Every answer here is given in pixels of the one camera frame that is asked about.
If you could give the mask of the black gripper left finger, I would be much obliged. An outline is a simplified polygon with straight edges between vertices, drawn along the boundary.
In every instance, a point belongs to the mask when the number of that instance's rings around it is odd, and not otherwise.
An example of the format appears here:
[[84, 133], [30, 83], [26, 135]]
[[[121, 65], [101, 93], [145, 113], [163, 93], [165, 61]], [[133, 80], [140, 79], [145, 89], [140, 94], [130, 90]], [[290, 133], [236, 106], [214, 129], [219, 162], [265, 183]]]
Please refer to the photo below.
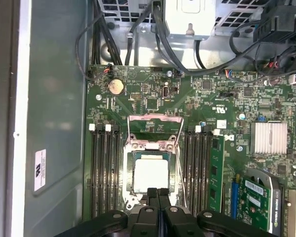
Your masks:
[[159, 225], [158, 190], [149, 188], [147, 205], [127, 215], [120, 210], [110, 210], [98, 217], [70, 228], [59, 237], [156, 237]]

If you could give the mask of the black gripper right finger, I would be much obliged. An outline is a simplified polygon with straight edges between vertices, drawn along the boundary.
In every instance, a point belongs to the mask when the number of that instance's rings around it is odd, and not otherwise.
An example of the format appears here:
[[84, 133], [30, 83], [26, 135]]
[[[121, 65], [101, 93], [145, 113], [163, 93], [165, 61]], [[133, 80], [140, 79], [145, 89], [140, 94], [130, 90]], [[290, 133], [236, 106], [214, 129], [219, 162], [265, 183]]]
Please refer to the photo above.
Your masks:
[[169, 190], [158, 189], [158, 198], [168, 237], [273, 237], [267, 231], [237, 221], [219, 212], [203, 210], [196, 217], [171, 205]]

